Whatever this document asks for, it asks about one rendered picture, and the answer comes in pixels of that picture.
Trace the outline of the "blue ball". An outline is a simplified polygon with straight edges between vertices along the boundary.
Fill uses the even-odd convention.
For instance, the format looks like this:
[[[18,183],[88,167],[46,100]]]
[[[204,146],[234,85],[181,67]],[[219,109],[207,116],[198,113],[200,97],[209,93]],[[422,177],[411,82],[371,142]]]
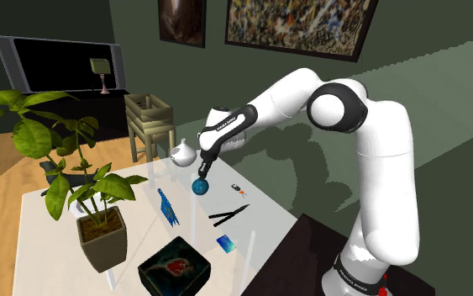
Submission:
[[[198,178],[192,183],[192,192],[196,195],[203,195],[208,192],[209,183],[206,179]]]

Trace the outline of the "black television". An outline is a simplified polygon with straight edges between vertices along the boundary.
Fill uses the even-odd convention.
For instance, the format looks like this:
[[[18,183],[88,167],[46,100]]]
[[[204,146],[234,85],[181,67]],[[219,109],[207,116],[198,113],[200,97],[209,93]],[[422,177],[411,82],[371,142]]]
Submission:
[[[92,71],[92,59],[109,62],[109,90],[127,87],[118,44],[0,35],[0,58],[11,87],[23,93],[97,91],[102,83]]]

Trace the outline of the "white round vase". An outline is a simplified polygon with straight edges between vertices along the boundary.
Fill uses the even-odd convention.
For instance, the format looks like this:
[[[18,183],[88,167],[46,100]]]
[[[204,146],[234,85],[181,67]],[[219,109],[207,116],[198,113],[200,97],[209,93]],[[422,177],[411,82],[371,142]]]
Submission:
[[[178,167],[188,167],[196,158],[197,152],[186,143],[185,138],[182,138],[181,143],[170,151],[170,159]]]

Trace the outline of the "green potted plant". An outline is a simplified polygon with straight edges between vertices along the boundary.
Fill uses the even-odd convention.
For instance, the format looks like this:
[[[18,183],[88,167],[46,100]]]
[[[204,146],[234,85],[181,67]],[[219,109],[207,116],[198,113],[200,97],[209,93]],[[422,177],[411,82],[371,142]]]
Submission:
[[[87,260],[99,273],[124,262],[128,250],[127,227],[115,205],[134,201],[133,185],[146,182],[138,175],[121,177],[111,173],[110,163],[89,174],[92,165],[83,156],[81,141],[91,148],[98,130],[96,118],[64,119],[31,107],[67,97],[66,92],[39,92],[24,95],[19,90],[0,91],[0,118],[15,113],[13,143],[17,151],[31,159],[47,158],[54,167],[45,175],[51,178],[45,194],[45,207],[54,220],[72,204],[79,204],[85,215],[76,220],[78,238]]]

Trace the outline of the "black scissors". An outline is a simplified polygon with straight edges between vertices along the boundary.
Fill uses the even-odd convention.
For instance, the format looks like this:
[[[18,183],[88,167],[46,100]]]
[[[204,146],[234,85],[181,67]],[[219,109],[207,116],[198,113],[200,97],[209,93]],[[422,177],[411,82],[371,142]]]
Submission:
[[[229,219],[232,219],[236,214],[242,212],[248,207],[248,204],[245,204],[235,210],[232,210],[230,212],[225,212],[225,213],[219,213],[219,214],[210,214],[208,216],[209,219],[219,219],[217,222],[213,224],[214,227],[218,227],[219,225],[223,224]]]

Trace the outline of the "small dark wall picture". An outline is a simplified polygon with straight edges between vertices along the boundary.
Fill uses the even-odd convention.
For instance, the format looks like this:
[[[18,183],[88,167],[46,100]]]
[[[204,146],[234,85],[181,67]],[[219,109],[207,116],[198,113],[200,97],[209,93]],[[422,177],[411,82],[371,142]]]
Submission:
[[[161,41],[205,47],[207,0],[158,0]]]

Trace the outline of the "dark television cabinet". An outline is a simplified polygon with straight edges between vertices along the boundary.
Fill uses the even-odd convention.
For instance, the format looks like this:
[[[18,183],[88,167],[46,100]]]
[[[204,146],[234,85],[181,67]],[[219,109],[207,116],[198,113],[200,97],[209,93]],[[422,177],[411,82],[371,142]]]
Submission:
[[[94,132],[94,140],[111,140],[128,135],[127,119],[125,113],[124,95],[126,90],[111,90],[109,94],[99,91],[66,92],[77,98],[58,98],[53,101],[32,105],[30,110],[50,112],[61,116],[63,119],[82,119],[92,116],[97,119],[99,129]],[[0,108],[8,110],[10,105],[0,100]],[[32,111],[24,114],[28,119],[37,120],[46,127],[51,128],[55,123],[53,119],[42,118]],[[10,133],[18,122],[17,114],[6,113],[0,118],[0,134]]]

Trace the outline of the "white table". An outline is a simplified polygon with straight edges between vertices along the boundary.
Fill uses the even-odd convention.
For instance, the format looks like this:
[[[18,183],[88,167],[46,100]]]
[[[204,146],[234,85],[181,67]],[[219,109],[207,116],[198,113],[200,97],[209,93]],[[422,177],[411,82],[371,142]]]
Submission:
[[[212,265],[197,296],[240,296],[262,268],[295,217],[222,160],[208,173],[209,190],[192,192],[199,164],[178,167],[165,158],[122,169],[123,177],[147,177],[133,187],[135,200],[118,207],[127,227],[126,260],[98,273],[80,246],[76,217],[70,208],[59,220],[50,217],[38,191],[22,199],[13,296],[150,296],[139,279],[138,266],[181,236]],[[231,188],[237,184],[247,195]],[[160,209],[160,188],[179,220],[171,226]],[[248,207],[218,227],[210,214]],[[226,253],[216,239],[226,235],[236,246]]]

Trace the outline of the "dark box with red pattern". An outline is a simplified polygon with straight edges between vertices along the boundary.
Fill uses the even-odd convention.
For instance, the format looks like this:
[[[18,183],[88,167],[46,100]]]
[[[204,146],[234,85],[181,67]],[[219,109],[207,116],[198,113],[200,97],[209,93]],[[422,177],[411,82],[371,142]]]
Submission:
[[[138,272],[152,296],[195,296],[210,278],[211,264],[177,236],[141,263]]]

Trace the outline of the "table lamp with pink foot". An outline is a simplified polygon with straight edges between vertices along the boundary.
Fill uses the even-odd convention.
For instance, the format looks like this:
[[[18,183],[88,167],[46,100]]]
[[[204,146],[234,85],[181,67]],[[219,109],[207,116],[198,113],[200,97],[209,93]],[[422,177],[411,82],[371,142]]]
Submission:
[[[104,58],[90,58],[90,64],[92,72],[100,76],[102,84],[101,94],[109,94],[105,83],[105,76],[111,73],[111,66],[109,61]]]

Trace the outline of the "blue card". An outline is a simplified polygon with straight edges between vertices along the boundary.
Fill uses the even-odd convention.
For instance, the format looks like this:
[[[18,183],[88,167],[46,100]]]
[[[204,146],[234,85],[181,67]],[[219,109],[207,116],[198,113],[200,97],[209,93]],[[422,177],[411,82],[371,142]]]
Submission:
[[[221,248],[226,252],[230,253],[236,248],[235,244],[226,236],[222,235],[216,239],[216,242],[221,246]]]

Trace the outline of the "dark robot stand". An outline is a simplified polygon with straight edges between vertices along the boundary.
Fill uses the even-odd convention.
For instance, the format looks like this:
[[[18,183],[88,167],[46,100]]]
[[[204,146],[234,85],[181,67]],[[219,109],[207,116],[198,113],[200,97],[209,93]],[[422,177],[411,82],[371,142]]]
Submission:
[[[322,276],[334,268],[347,238],[302,214],[241,296],[325,296]],[[436,296],[419,277],[391,266],[368,296]]]

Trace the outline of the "large speckled wall picture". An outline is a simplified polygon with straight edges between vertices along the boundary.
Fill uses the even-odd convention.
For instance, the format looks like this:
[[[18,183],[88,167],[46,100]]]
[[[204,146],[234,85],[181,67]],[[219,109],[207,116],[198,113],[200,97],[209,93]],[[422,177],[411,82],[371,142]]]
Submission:
[[[356,62],[379,0],[228,0],[225,43]]]

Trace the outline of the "wooden side table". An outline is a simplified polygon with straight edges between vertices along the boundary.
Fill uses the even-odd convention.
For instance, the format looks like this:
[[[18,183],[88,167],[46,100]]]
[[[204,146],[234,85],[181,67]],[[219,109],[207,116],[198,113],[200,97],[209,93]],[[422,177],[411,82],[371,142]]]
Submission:
[[[133,162],[145,152],[146,161],[158,156],[156,144],[167,142],[167,155],[176,146],[173,108],[152,93],[125,94],[125,113]]]

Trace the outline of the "white mug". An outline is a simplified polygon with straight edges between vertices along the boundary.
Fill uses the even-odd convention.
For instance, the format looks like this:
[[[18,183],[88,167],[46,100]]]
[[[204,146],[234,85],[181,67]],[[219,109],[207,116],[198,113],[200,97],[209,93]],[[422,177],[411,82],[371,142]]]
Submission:
[[[102,210],[105,209],[105,204],[101,200],[101,194],[100,193],[97,193],[92,198],[88,198],[88,199],[83,201],[83,204],[87,207],[87,209],[89,210],[89,212],[91,214],[96,213],[96,210],[94,209],[93,203],[96,204],[98,211],[102,211]],[[80,205],[80,203],[77,200],[71,203],[70,211],[77,218],[88,216],[88,212]]]

